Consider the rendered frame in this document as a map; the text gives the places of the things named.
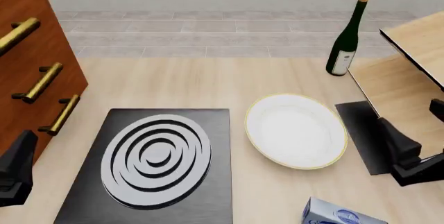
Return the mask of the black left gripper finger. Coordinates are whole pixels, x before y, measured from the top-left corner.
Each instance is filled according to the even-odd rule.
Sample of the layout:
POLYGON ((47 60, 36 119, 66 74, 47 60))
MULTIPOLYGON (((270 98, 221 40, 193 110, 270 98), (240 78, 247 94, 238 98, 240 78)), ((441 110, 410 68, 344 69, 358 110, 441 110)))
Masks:
POLYGON ((0 183, 32 182, 33 157, 38 138, 24 130, 0 156, 0 183))

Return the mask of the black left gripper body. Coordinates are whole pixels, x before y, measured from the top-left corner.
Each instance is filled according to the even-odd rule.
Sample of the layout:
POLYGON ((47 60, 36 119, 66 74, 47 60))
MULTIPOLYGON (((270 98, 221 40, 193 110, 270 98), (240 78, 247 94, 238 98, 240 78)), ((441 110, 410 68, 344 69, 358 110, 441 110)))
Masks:
POLYGON ((7 178, 0 175, 0 207, 24 205, 33 188, 33 177, 7 178))

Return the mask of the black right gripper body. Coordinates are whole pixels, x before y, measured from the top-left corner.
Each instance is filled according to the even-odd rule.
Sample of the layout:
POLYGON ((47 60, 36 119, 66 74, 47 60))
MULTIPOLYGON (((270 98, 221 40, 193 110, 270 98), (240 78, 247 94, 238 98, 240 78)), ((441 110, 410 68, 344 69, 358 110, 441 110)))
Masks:
POLYGON ((444 180, 444 153, 428 157, 408 169, 393 165, 391 175, 402 187, 444 180))

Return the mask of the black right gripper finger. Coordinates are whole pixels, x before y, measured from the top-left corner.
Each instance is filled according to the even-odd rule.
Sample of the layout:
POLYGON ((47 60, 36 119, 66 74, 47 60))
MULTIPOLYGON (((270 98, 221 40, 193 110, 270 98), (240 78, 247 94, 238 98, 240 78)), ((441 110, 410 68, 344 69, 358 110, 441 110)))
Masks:
POLYGON ((412 167, 420 162, 420 143, 408 138, 383 117, 378 119, 378 124, 394 165, 412 167))
POLYGON ((444 101, 433 98, 430 101, 429 111, 444 123, 444 101))

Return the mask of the white plate with gold rim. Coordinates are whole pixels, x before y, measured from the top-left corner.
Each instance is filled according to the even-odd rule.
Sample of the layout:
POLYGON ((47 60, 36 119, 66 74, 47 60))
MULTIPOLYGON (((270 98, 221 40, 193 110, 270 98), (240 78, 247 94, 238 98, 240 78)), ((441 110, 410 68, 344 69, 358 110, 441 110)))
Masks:
POLYGON ((300 170, 333 165, 348 146, 348 132, 332 109, 302 94, 269 94, 246 111, 251 144, 267 159, 300 170))

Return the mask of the flat black stove plate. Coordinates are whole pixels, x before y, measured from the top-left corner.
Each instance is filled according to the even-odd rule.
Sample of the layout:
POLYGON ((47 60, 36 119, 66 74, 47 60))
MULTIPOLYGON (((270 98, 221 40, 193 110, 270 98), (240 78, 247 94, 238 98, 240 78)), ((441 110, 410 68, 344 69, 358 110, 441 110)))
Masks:
POLYGON ((54 224, 232 224, 227 109, 111 109, 54 224))

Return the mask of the wooden rack with black base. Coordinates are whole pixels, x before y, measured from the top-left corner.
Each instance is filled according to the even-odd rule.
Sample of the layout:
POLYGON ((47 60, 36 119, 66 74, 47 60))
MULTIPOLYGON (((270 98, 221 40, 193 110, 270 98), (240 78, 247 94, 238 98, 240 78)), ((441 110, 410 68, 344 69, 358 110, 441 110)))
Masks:
POLYGON ((380 34, 398 52, 349 68, 365 100, 336 105, 371 175, 391 174, 394 165, 380 117, 422 145, 420 162, 444 153, 444 123, 429 111, 433 98, 444 101, 444 11, 380 34))

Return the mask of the blue and white carton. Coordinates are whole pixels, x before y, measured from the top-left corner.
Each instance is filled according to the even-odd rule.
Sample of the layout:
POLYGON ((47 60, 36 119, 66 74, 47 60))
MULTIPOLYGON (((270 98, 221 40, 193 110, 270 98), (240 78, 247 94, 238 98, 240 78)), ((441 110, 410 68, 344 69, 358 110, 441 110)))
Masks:
POLYGON ((302 213, 301 224, 388 224, 349 209, 311 197, 302 213))

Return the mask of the brown wooden cabinet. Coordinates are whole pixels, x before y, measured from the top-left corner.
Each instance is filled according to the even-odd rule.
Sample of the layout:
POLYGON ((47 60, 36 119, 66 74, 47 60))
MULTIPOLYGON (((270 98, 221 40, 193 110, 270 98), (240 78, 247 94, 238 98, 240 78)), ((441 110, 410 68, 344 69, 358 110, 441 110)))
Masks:
POLYGON ((53 123, 64 107, 61 98, 80 96, 88 83, 49 0, 0 0, 0 38, 12 30, 11 24, 31 17, 40 27, 0 56, 0 155, 24 130, 31 130, 38 138, 37 159, 53 137, 37 129, 53 123), (39 67, 55 62, 62 63, 63 70, 34 103, 11 98, 34 86, 42 76, 39 67))

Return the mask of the dark green wine bottle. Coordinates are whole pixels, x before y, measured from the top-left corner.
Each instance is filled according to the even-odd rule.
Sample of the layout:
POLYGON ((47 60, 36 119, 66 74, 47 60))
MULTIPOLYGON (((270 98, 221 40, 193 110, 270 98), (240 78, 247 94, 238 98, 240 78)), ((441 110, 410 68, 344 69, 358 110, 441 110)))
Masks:
POLYGON ((359 41, 359 24, 368 0, 358 0, 344 30, 335 40, 326 64, 326 72, 332 76, 344 76, 355 56, 359 41))

